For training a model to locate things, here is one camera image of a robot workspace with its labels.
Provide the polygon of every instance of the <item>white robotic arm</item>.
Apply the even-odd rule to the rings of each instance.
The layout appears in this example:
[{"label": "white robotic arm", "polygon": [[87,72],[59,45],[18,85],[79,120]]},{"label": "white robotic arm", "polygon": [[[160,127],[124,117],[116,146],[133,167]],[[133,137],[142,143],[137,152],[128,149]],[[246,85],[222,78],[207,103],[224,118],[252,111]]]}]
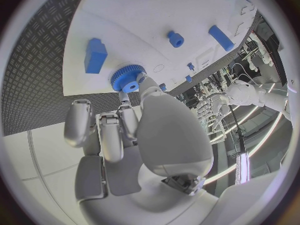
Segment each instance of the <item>white robotic arm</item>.
[{"label": "white robotic arm", "polygon": [[269,93],[265,89],[255,88],[253,85],[236,80],[224,93],[214,93],[197,105],[198,119],[202,121],[212,115],[216,115],[213,129],[221,122],[229,112],[228,105],[269,107],[283,115],[290,121],[288,97],[280,94]]}]

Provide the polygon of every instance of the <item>blue gear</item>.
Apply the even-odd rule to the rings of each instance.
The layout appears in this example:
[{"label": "blue gear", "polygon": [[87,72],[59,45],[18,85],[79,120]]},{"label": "blue gear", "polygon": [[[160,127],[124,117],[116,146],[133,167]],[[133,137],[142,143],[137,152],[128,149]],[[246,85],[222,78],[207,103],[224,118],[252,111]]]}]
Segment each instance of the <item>blue gear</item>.
[{"label": "blue gear", "polygon": [[112,75],[110,84],[117,92],[131,93],[139,88],[137,77],[142,72],[146,73],[141,65],[122,67]]}]

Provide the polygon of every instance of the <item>blue gear shaft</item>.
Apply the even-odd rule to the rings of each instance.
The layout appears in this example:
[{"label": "blue gear shaft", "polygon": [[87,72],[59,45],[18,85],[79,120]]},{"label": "blue gear shaft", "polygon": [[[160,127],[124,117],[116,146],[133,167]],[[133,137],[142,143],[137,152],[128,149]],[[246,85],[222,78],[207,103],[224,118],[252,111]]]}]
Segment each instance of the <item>blue gear shaft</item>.
[{"label": "blue gear shaft", "polygon": [[137,76],[142,72],[146,73],[146,70],[141,65],[122,67],[112,75],[110,84],[117,92],[131,93],[139,88]]}]

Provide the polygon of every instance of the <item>blue rectangular block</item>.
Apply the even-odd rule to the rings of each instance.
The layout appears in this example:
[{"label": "blue rectangular block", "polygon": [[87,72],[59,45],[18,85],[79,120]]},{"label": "blue rectangular block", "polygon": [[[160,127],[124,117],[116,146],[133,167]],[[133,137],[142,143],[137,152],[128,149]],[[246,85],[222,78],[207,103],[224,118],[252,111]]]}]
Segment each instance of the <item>blue rectangular block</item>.
[{"label": "blue rectangular block", "polygon": [[85,73],[98,74],[104,64],[108,52],[100,39],[93,38],[88,42],[84,59]]}]

